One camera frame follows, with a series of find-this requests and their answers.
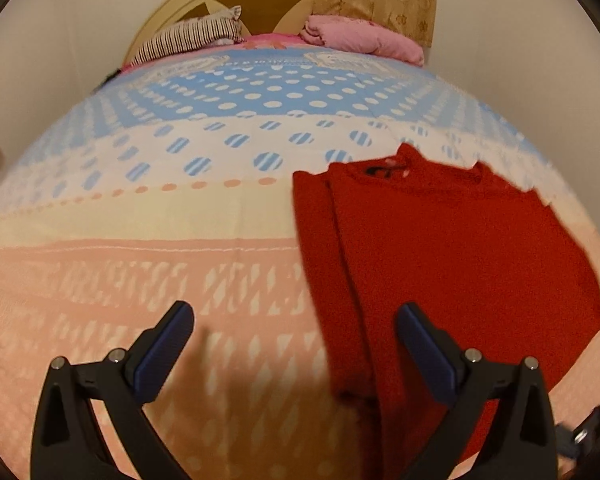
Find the red knitted sweater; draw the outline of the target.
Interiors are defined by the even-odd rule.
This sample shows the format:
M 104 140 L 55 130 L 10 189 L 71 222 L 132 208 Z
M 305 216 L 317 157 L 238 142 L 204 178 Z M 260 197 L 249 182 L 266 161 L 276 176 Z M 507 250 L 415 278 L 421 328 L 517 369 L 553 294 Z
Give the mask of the red knitted sweater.
M 485 164 L 411 145 L 292 177 L 303 269 L 332 393 L 358 412 L 367 479 L 395 479 L 442 421 L 396 312 L 414 302 L 461 347 L 538 359 L 556 385 L 600 331 L 600 285 L 554 210 Z

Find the blue pink dotted bedsheet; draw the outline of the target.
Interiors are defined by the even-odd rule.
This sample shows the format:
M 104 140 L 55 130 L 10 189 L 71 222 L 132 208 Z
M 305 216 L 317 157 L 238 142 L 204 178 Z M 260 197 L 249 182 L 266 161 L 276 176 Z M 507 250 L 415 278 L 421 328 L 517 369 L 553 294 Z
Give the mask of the blue pink dotted bedsheet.
M 600 236 L 569 185 L 443 79 L 277 41 L 171 56 L 76 104 L 0 185 L 1 464 L 29 477 L 53 359 L 129 349 L 183 300 L 193 336 L 144 413 L 191 477 L 367 479 L 358 412 L 332 393 L 292 177 L 405 144 L 536 192 L 600 285 Z M 600 403 L 600 331 L 547 388 L 561 422 Z

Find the striped pillow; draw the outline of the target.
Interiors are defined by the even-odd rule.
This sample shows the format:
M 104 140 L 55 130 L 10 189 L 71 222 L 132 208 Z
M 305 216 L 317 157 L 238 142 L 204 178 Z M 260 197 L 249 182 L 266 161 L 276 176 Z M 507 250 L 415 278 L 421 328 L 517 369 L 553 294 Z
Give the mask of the striped pillow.
M 242 42 L 242 7 L 233 6 L 202 18 L 174 23 L 144 41 L 127 66 L 204 48 L 231 46 Z

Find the pink folded blanket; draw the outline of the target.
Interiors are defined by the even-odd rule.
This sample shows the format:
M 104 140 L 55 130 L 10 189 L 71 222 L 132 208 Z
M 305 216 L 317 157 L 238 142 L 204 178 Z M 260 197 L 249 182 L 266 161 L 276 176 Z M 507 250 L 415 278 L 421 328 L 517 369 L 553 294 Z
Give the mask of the pink folded blanket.
M 299 35 L 314 46 L 392 58 L 417 67 L 425 64 L 424 50 L 417 42 L 374 22 L 337 15 L 310 15 Z

